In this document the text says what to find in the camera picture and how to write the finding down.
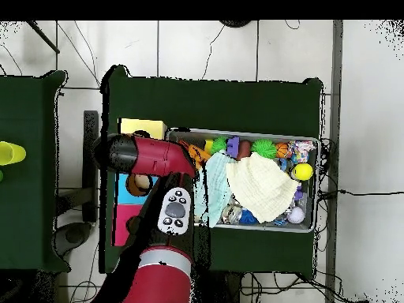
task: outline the gray metal tray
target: gray metal tray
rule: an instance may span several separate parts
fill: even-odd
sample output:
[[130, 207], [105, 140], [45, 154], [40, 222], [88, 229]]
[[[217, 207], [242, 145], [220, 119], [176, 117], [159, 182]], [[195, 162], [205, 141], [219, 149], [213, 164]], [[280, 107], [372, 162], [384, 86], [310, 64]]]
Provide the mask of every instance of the gray metal tray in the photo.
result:
[[317, 201], [317, 186], [319, 184], [319, 165], [320, 165], [320, 151], [321, 143], [316, 138], [311, 137], [293, 137], [293, 136], [280, 136], [269, 135], [262, 133], [237, 133], [218, 130], [206, 129], [190, 129], [190, 132], [184, 132], [178, 129], [170, 129], [166, 133], [166, 140], [178, 142], [184, 140], [189, 144], [194, 144], [197, 147], [203, 148], [205, 140], [214, 140], [217, 137], [233, 137], [238, 136], [240, 140], [249, 140], [251, 142], [260, 138], [268, 138], [274, 143], [288, 142], [290, 140], [310, 140], [316, 146], [315, 150], [310, 151], [308, 163], [313, 168], [313, 177], [308, 181], [302, 181], [301, 186], [304, 193], [307, 193], [307, 203], [305, 206], [305, 219], [300, 224], [287, 223], [285, 226], [276, 226], [273, 222], [257, 223], [254, 225], [244, 224], [225, 224], [219, 221], [215, 228], [227, 229], [244, 229], [244, 230], [269, 230], [269, 231], [284, 231], [294, 233], [308, 233], [312, 231], [316, 225], [316, 209], [315, 203]]

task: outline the green spiky ball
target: green spiky ball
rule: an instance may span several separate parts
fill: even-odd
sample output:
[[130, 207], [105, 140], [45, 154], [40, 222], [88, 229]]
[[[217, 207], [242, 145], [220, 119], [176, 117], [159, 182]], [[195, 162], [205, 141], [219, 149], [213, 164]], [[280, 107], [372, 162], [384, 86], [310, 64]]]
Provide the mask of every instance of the green spiky ball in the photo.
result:
[[227, 149], [227, 143], [226, 143], [227, 138], [225, 137], [218, 137], [213, 141], [213, 144], [211, 145], [211, 155], [214, 155], [216, 152], [219, 152], [220, 150], [226, 150]]
[[258, 153], [265, 158], [273, 159], [276, 157], [276, 146], [271, 140], [256, 140], [251, 147], [252, 152]]

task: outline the light blue cloth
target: light blue cloth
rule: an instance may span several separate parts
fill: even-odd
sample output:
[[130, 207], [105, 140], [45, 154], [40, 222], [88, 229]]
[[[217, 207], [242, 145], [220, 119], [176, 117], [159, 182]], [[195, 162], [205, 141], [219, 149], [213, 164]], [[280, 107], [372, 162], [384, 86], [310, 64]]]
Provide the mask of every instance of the light blue cloth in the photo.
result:
[[[206, 179], [208, 181], [208, 214], [209, 226], [213, 227], [220, 220], [222, 211], [227, 206], [231, 198], [231, 190], [226, 177], [226, 164], [236, 161], [226, 155], [224, 150], [215, 153], [205, 166]], [[208, 215], [206, 211], [204, 170], [201, 167], [198, 171], [198, 180], [194, 185], [194, 214], [200, 216], [202, 222], [206, 223]]]

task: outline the yellow cup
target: yellow cup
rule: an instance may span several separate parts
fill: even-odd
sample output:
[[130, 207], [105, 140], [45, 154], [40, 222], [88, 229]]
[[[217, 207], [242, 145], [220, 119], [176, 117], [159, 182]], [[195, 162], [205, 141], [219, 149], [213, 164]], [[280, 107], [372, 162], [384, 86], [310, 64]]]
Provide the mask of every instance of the yellow cup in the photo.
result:
[[26, 155], [25, 149], [20, 145], [0, 142], [0, 166], [19, 163]]

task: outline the orange toy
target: orange toy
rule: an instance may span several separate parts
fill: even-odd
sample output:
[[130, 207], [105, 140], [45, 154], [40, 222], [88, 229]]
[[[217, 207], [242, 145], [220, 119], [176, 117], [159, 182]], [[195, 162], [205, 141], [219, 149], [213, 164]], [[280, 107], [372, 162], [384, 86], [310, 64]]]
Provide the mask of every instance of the orange toy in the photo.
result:
[[276, 144], [276, 157], [277, 158], [286, 158], [287, 157], [287, 144], [286, 143], [277, 143]]
[[200, 169], [200, 163], [206, 163], [211, 158], [211, 155], [195, 145], [188, 146], [188, 153], [192, 159], [195, 159], [195, 166], [198, 170]]

